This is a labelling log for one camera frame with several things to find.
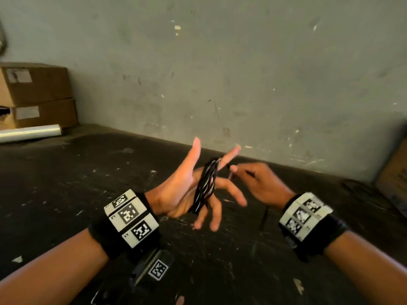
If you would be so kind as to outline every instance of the dark table surface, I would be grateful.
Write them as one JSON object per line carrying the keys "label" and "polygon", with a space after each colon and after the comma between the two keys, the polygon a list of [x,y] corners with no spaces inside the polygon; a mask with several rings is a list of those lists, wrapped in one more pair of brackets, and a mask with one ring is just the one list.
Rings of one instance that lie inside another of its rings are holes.
{"label": "dark table surface", "polygon": [[[0,277],[86,228],[127,189],[144,191],[160,184],[189,148],[101,126],[79,126],[62,137],[0,146]],[[219,156],[204,149],[199,164]],[[342,179],[333,176],[270,166],[293,190],[312,191],[351,229],[407,264],[407,221],[387,201],[355,199],[342,187]],[[227,176],[227,171],[220,175]],[[174,304],[179,295],[185,296],[186,305],[367,303],[325,257],[309,263],[297,259],[277,227],[277,210],[270,209],[260,231],[265,206],[236,184],[248,206],[224,201],[217,233],[207,223],[192,230],[191,214],[162,222],[163,242],[176,262],[145,304]],[[217,196],[233,200],[225,192]],[[23,262],[12,262],[18,256]],[[103,278],[127,278],[130,272],[124,257],[113,261],[72,303],[89,304]],[[303,295],[294,279],[301,281]],[[133,303],[139,303],[137,297]]]}

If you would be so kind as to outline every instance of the forearm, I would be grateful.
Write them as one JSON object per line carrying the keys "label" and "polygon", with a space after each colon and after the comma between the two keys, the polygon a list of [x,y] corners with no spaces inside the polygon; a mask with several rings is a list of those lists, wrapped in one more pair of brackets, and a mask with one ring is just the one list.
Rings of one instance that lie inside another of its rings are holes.
{"label": "forearm", "polygon": [[83,230],[3,279],[0,304],[68,304],[108,260]]}
{"label": "forearm", "polygon": [[372,304],[407,304],[406,268],[347,231],[324,251]]}

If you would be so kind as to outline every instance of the black string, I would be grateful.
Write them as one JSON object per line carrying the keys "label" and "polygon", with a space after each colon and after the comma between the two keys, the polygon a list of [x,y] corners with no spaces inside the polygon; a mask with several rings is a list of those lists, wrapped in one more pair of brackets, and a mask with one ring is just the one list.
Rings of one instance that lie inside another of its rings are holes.
{"label": "black string", "polygon": [[220,158],[211,159],[203,168],[201,179],[195,191],[194,203],[189,212],[198,214],[204,205],[208,204],[208,198],[213,194],[215,179],[218,175]]}

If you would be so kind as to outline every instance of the right hand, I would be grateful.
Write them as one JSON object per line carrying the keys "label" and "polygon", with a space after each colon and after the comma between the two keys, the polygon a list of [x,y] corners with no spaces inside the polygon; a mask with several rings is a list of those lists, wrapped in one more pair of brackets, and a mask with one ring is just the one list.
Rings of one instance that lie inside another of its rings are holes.
{"label": "right hand", "polygon": [[295,193],[264,163],[232,165],[230,171],[243,181],[255,198],[267,205],[283,210],[287,202],[295,196]]}

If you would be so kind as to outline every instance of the left hand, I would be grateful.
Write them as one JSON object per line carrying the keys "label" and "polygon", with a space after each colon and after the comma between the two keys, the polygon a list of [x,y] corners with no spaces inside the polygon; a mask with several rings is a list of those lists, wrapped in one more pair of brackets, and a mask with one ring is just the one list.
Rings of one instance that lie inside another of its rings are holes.
{"label": "left hand", "polygon": [[[222,157],[218,170],[222,169],[240,152],[237,146]],[[196,186],[201,178],[203,168],[194,170],[194,167],[201,154],[201,141],[195,138],[191,150],[178,167],[178,169],[162,184],[145,193],[153,212],[156,215],[166,215],[177,218],[184,215],[193,204]],[[246,206],[247,201],[243,193],[230,180],[217,177],[215,188],[226,189],[241,206]],[[212,208],[212,222],[210,228],[217,231],[222,219],[222,204],[219,199],[212,194],[208,199],[208,204]],[[201,229],[202,224],[208,215],[208,209],[203,206],[198,214],[198,218],[193,224],[196,229]]]}

